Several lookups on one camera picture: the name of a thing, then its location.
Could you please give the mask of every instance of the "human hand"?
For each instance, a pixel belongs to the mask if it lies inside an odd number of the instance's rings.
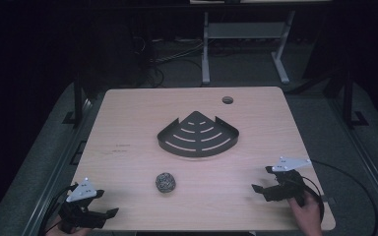
[[[297,226],[306,236],[322,236],[320,209],[315,198],[304,192],[305,205],[300,207],[295,198],[287,202],[293,211]]]
[[[48,232],[45,234],[45,236],[64,236],[64,235],[86,236],[92,231],[91,228],[81,228],[81,229],[78,229],[78,230],[76,228],[74,228],[74,229],[72,229],[71,234],[67,234],[67,233],[60,230],[60,228],[59,228],[60,222],[61,222],[61,218],[60,218],[59,215],[57,215],[57,217],[54,219],[51,226],[56,225],[56,224],[58,224],[58,225],[55,226],[55,227],[52,227],[50,230],[48,230]]]

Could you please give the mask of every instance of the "round black object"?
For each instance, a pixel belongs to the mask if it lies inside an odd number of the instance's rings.
[[[169,173],[162,173],[156,178],[156,186],[162,193],[169,193],[176,187],[174,178]]]

